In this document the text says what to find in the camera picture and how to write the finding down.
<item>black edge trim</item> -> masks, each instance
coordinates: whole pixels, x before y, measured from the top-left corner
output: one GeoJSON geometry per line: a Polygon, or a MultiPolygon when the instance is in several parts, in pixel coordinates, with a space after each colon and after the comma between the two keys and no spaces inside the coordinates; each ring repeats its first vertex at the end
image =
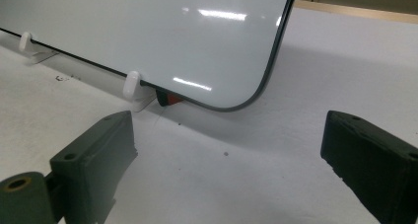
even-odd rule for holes
{"type": "MultiPolygon", "coordinates": [[[[293,2],[294,2],[294,1],[295,1],[295,0],[287,0],[287,2],[286,2],[285,9],[284,9],[283,14],[282,14],[282,19],[281,19],[280,25],[279,25],[279,27],[277,28],[277,34],[276,34],[276,37],[275,37],[274,42],[273,42],[273,47],[272,47],[272,49],[271,49],[270,57],[269,57],[269,59],[268,59],[267,66],[266,66],[266,69],[265,69],[265,71],[264,71],[264,75],[263,75],[263,77],[262,77],[262,79],[261,79],[260,84],[258,85],[257,90],[254,92],[254,94],[253,94],[253,95],[252,95],[252,96],[251,96],[248,100],[246,100],[246,101],[245,101],[245,102],[243,102],[242,104],[237,105],[237,106],[235,106],[235,107],[231,107],[231,108],[216,108],[216,107],[212,107],[212,106],[209,106],[209,105],[206,105],[206,104],[200,103],[200,102],[198,102],[198,101],[196,101],[196,100],[193,100],[193,99],[191,99],[191,98],[189,98],[189,97],[185,97],[185,96],[183,96],[183,95],[181,95],[181,94],[175,93],[175,92],[173,92],[173,91],[167,90],[167,89],[162,88],[162,87],[159,87],[159,86],[157,86],[157,85],[154,85],[154,84],[148,83],[148,82],[146,82],[146,81],[142,81],[142,80],[141,80],[141,85],[143,85],[143,86],[149,86],[149,87],[155,88],[155,89],[157,89],[157,90],[160,90],[160,91],[162,91],[162,92],[165,92],[165,93],[168,93],[168,94],[173,94],[173,95],[176,95],[177,97],[182,98],[182,99],[184,99],[184,100],[187,100],[187,101],[189,101],[189,102],[191,102],[191,103],[193,103],[193,104],[196,104],[196,105],[198,105],[198,106],[200,106],[200,107],[202,107],[202,108],[209,109],[209,110],[216,111],[216,112],[234,112],[234,111],[238,111],[238,110],[240,110],[240,109],[245,108],[246,106],[248,106],[248,105],[250,105],[251,103],[253,103],[253,102],[254,102],[254,101],[255,101],[255,100],[256,100],[256,99],[257,99],[257,98],[258,98],[258,97],[262,94],[262,92],[264,92],[265,87],[267,86],[267,83],[268,83],[268,81],[270,80],[271,72],[272,72],[272,70],[273,70],[274,63],[275,63],[275,61],[276,61],[277,55],[279,54],[279,47],[280,47],[280,44],[281,44],[281,42],[282,42],[283,35],[285,34],[286,26],[287,26],[287,23],[288,23],[288,21],[289,21],[290,14],[291,14],[291,12],[292,12],[292,6],[293,6],[293,2]]],[[[8,33],[8,34],[14,35],[14,36],[16,36],[16,37],[20,37],[20,35],[15,34],[15,33],[13,33],[13,32],[10,32],[10,31],[7,31],[7,30],[1,29],[1,28],[0,28],[0,30],[1,30],[1,31],[3,31],[3,32],[6,32],[6,33],[8,33]]],[[[106,66],[104,66],[104,65],[98,64],[98,63],[93,62],[93,61],[91,61],[91,60],[88,60],[88,59],[82,58],[82,57],[80,57],[80,56],[74,55],[74,54],[72,54],[72,53],[66,52],[66,51],[64,51],[64,50],[61,50],[61,49],[58,49],[58,48],[52,47],[52,46],[50,46],[50,45],[47,45],[47,44],[41,43],[41,42],[36,41],[36,40],[32,40],[32,41],[33,41],[34,43],[38,43],[38,44],[40,44],[40,45],[42,45],[42,46],[45,46],[45,47],[51,48],[51,49],[53,49],[53,50],[55,50],[55,51],[58,51],[58,52],[63,53],[63,54],[66,54],[66,55],[71,56],[71,57],[73,57],[73,58],[76,58],[76,59],[78,59],[78,60],[81,60],[81,61],[87,62],[87,63],[89,63],[89,64],[92,64],[92,65],[96,66],[96,67],[99,67],[99,68],[101,68],[101,69],[104,69],[104,70],[107,70],[107,71],[109,71],[109,72],[112,72],[112,73],[114,73],[114,74],[117,74],[117,75],[120,75],[120,76],[123,76],[123,77],[126,77],[126,76],[127,76],[127,74],[125,74],[125,73],[122,73],[122,72],[120,72],[120,71],[117,71],[117,70],[111,69],[111,68],[109,68],[109,67],[106,67],[106,66]]]]}

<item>white glass board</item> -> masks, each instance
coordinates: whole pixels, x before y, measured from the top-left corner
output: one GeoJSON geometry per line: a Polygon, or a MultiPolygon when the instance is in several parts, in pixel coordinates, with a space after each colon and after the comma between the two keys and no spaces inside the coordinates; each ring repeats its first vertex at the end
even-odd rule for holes
{"type": "Polygon", "coordinates": [[[204,107],[239,109],[262,91],[293,0],[0,0],[0,29],[204,107]]]}

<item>white plastic holder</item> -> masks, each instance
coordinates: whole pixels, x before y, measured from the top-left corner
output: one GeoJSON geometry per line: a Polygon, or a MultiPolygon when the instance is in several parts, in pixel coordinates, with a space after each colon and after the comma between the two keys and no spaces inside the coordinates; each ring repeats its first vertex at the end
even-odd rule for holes
{"type": "Polygon", "coordinates": [[[132,102],[133,112],[142,111],[157,97],[155,90],[141,86],[140,80],[141,75],[137,71],[131,71],[123,86],[123,96],[132,102]]]}
{"type": "Polygon", "coordinates": [[[30,57],[31,64],[41,63],[43,60],[50,58],[58,53],[50,48],[32,43],[31,39],[32,35],[28,32],[24,32],[22,34],[21,41],[19,42],[19,50],[21,52],[32,54],[30,57]]]}

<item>wooden edge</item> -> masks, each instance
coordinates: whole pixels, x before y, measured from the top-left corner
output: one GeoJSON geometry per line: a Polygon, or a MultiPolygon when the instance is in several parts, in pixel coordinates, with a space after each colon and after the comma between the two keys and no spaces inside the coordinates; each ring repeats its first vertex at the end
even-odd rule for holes
{"type": "Polygon", "coordinates": [[[310,1],[296,0],[294,7],[308,10],[316,10],[328,13],[350,15],[356,17],[382,19],[388,21],[418,24],[418,16],[402,13],[393,13],[380,10],[361,9],[348,6],[315,3],[310,1]]]}

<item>white stand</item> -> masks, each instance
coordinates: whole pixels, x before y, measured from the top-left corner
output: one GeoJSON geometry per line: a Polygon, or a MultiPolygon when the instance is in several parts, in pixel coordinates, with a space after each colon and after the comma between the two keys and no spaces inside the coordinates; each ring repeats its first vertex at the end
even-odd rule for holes
{"type": "Polygon", "coordinates": [[[132,111],[140,112],[145,109],[155,98],[155,90],[149,87],[142,87],[139,82],[141,75],[137,71],[131,71],[126,77],[123,86],[123,96],[132,101],[132,111]]]}
{"type": "Polygon", "coordinates": [[[21,41],[19,42],[19,50],[21,52],[33,53],[30,58],[31,64],[43,62],[43,60],[58,53],[50,48],[32,43],[31,39],[32,35],[28,32],[25,32],[22,34],[21,41]]]}

